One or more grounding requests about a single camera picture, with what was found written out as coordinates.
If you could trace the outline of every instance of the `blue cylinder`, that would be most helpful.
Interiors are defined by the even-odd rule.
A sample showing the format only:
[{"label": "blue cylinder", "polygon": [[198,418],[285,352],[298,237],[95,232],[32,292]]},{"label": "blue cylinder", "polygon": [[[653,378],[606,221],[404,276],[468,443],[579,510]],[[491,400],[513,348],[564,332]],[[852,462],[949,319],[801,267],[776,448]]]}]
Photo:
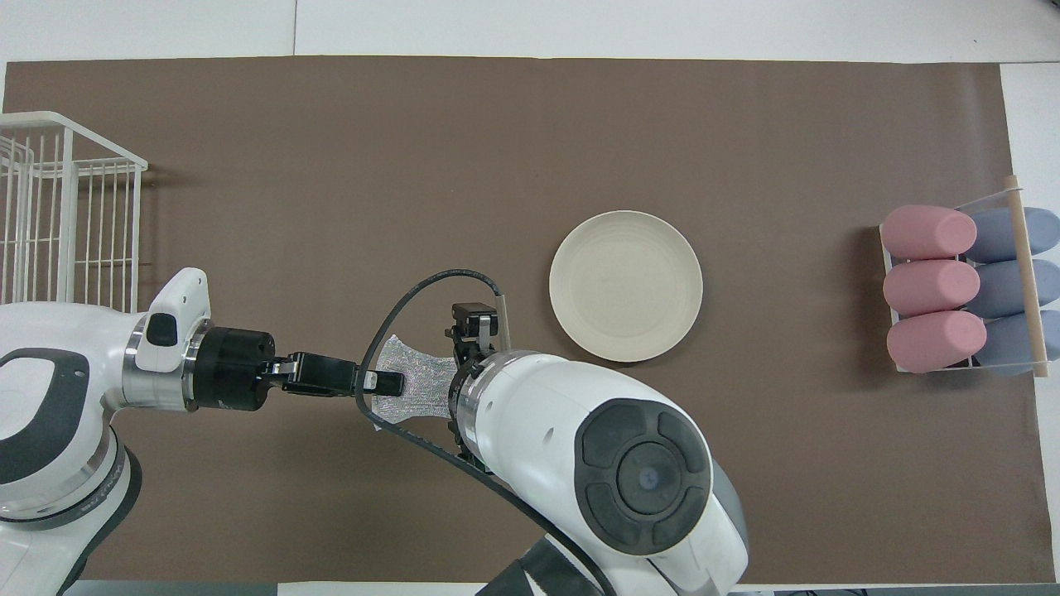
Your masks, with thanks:
[{"label": "blue cylinder", "polygon": [[[1060,217],[1056,213],[1038,207],[1026,207],[1023,212],[1027,217],[1031,255],[1044,252],[1060,243]],[[977,229],[975,244],[965,252],[965,257],[976,263],[1015,259],[1012,220],[1007,207],[973,213],[972,221]]]},{"label": "blue cylinder", "polygon": [[[1042,311],[1042,327],[1045,330],[1045,353],[1049,361],[1060,357],[1060,312]],[[1010,376],[1034,368],[1030,353],[1030,332],[1027,330],[1027,314],[1020,313],[987,323],[987,343],[975,353],[975,361],[991,368],[991,372]]]},{"label": "blue cylinder", "polygon": [[[1060,298],[1060,265],[1035,259],[1038,305]],[[975,267],[979,274],[979,293],[968,302],[968,311],[985,319],[1007,317],[1023,312],[1023,280],[1018,261],[1002,261]]]}]

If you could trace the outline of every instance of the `white floor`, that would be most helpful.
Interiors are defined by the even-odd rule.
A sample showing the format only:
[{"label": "white floor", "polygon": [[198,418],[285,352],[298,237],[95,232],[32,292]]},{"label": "white floor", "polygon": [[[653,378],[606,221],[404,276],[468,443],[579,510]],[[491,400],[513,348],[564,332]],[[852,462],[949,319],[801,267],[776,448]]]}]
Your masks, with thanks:
[{"label": "white floor", "polygon": [[[1047,0],[0,0],[7,62],[312,54],[1004,63],[1012,165],[1060,209]],[[1060,261],[1060,249],[1048,253]],[[1060,367],[1037,385],[1060,568]]]}]

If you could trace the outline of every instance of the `black cable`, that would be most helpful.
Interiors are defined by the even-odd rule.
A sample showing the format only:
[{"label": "black cable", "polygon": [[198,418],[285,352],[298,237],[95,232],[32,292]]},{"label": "black cable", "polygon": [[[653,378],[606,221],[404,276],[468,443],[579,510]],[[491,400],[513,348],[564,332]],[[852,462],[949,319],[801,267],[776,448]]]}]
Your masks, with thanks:
[{"label": "black cable", "polygon": [[448,451],[442,449],[441,446],[430,442],[429,440],[412,433],[405,427],[394,424],[372,411],[372,408],[365,401],[365,374],[368,371],[369,364],[375,358],[375,353],[379,349],[379,345],[383,344],[384,337],[386,337],[387,331],[389,331],[390,326],[393,323],[394,319],[401,313],[402,309],[405,308],[408,302],[416,297],[417,294],[422,292],[428,285],[441,281],[449,277],[470,277],[481,281],[482,283],[490,286],[493,291],[494,296],[501,296],[504,293],[500,291],[500,286],[496,284],[489,277],[472,269],[446,269],[444,271],[439,271],[420,283],[412,286],[405,296],[394,304],[393,309],[390,310],[390,314],[383,319],[383,325],[379,326],[379,330],[375,333],[375,337],[372,338],[371,345],[368,346],[368,351],[365,352],[365,357],[360,361],[360,366],[357,367],[357,373],[354,376],[353,383],[353,397],[357,402],[357,408],[361,414],[365,415],[369,420],[372,421],[376,426],[383,428],[389,433],[411,442],[414,445],[423,448],[430,452],[431,454],[442,458],[445,461],[452,463],[455,468],[467,474],[472,478],[475,478],[481,483],[485,488],[492,490],[501,498],[513,505],[516,509],[523,512],[524,515],[529,518],[533,523],[537,524],[547,533],[555,538],[571,555],[573,555],[585,568],[588,569],[593,578],[597,580],[600,584],[600,589],[603,591],[604,596],[616,596],[615,588],[611,584],[611,580],[604,575],[603,569],[600,565],[588,556],[585,550],[579,546],[573,540],[570,539],[566,533],[555,526],[551,521],[537,512],[536,509],[531,507],[527,502],[523,501],[518,495],[508,490],[507,488],[500,486],[496,480],[494,480],[489,474],[482,472],[481,470],[475,468],[471,463],[467,463],[463,459],[453,455]]}]

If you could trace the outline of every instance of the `silver glittery object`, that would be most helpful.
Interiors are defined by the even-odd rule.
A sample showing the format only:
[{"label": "silver glittery object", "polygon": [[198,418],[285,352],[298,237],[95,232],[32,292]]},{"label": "silver glittery object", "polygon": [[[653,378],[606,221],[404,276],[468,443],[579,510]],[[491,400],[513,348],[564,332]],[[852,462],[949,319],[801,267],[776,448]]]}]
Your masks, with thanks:
[{"label": "silver glittery object", "polygon": [[372,411],[398,423],[417,416],[449,417],[448,390],[457,365],[452,357],[440,358],[418,352],[391,335],[383,345],[377,370],[401,372],[405,389],[399,397],[375,396]]}]

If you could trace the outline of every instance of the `white plate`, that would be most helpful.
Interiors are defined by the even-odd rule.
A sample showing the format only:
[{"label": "white plate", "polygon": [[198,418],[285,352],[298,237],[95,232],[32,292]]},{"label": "white plate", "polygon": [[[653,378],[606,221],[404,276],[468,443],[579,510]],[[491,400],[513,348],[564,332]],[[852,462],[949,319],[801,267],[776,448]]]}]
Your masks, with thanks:
[{"label": "white plate", "polygon": [[611,211],[573,229],[555,251],[548,293],[579,346],[611,361],[639,362],[673,348],[703,302],[691,245],[670,224]]}]

